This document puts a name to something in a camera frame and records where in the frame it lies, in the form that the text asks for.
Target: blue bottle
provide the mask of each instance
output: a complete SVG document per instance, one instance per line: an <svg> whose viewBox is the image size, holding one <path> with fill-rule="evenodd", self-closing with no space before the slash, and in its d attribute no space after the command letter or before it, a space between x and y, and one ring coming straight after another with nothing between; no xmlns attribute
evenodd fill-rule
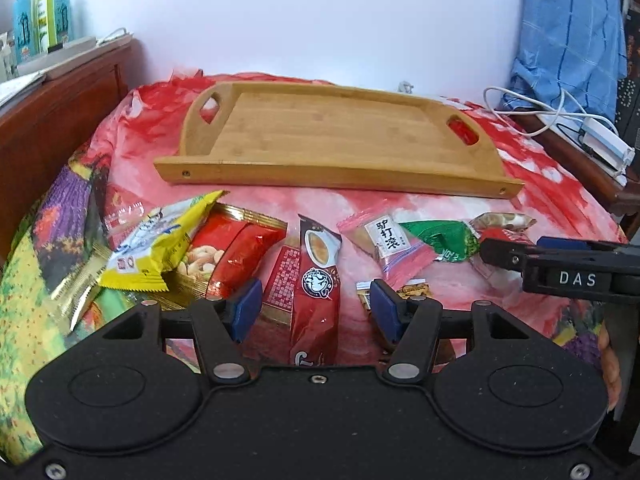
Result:
<svg viewBox="0 0 640 480"><path fill-rule="evenodd" d="M31 0L15 0L14 3L15 55L21 63L36 54L36 37L33 28Z"/></svg>
<svg viewBox="0 0 640 480"><path fill-rule="evenodd" d="M71 35L71 0L53 0L56 43L66 43Z"/></svg>

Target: red bedsheet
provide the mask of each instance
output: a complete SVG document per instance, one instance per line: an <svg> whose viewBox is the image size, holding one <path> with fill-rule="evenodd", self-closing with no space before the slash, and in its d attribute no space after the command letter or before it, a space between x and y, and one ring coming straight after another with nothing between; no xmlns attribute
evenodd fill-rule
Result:
<svg viewBox="0 0 640 480"><path fill-rule="evenodd" d="M446 102L474 118L493 139L506 172L526 182L516 199L286 187L172 186L162 181L153 160L177 151L180 127L191 102L218 81L247 79L300 82L264 74L196 74L175 76L170 81L130 92L114 113L100 124L92 140L92 150L113 152L105 213L116 212L135 202L151 208L223 187L231 192L224 202L281 218L289 222L290 234L297 232L299 213L335 229L340 220L387 198L396 208L395 219L398 221L470 219L487 211L523 212L538 221L528 231L533 241L542 235L624 240L610 215L534 140L509 131L479 105L455 100ZM266 282L275 257L276 251L272 251L260 267L263 282ZM355 283L378 277L380 271L368 256L358 252L346 239L338 268L342 278L338 362L375 362L380 349L356 297ZM546 336L557 335L558 321L568 304L568 300L562 298L522 293L517 283L495 290L468 262L434 263L424 269L420 277L428 280L434 297L446 308L468 309L473 300L486 298ZM246 344L246 351L286 361L286 330L259 321ZM457 351L462 351L462 347L457 347Z"/></svg>

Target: plaid cloth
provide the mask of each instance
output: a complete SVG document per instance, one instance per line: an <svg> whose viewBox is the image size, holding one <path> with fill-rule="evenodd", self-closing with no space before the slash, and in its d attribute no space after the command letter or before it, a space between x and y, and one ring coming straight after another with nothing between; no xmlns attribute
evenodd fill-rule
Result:
<svg viewBox="0 0 640 480"><path fill-rule="evenodd" d="M613 120L617 83L624 76L620 0L524 0L513 91L557 107L564 88L589 113ZM503 105L532 107L510 96ZM564 106L577 111L573 102Z"/></svg>

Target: candy wrapper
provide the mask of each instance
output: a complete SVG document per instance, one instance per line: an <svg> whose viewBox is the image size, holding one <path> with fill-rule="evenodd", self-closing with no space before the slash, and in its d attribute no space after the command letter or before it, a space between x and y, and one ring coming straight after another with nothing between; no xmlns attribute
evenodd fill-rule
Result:
<svg viewBox="0 0 640 480"><path fill-rule="evenodd" d="M394 290L437 257L432 247L393 220L387 200L343 220L338 231L377 261L383 279Z"/></svg>
<svg viewBox="0 0 640 480"><path fill-rule="evenodd" d="M202 220L224 193L214 191L153 209L113 252L100 285L168 290L161 274L178 266Z"/></svg>
<svg viewBox="0 0 640 480"><path fill-rule="evenodd" d="M332 365L338 348L340 235L300 215L300 269L293 292L289 361Z"/></svg>
<svg viewBox="0 0 640 480"><path fill-rule="evenodd" d="M194 297L228 298L286 235L287 223L282 220L216 204L178 264L175 279Z"/></svg>
<svg viewBox="0 0 640 480"><path fill-rule="evenodd" d="M469 222L469 225L479 233L489 227L519 232L526 231L535 223L535 218L523 213L482 213Z"/></svg>
<svg viewBox="0 0 640 480"><path fill-rule="evenodd" d="M457 220L423 220L400 224L433 247L437 262L463 262L478 252L478 239L469 226Z"/></svg>

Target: wooden headboard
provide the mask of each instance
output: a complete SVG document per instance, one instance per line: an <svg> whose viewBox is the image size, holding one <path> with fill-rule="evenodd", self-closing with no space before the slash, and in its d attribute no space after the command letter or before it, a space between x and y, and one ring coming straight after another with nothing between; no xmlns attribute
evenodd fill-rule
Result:
<svg viewBox="0 0 640 480"><path fill-rule="evenodd" d="M22 217L49 189L66 160L127 94L130 46L52 81L0 115L0 262Z"/></svg>

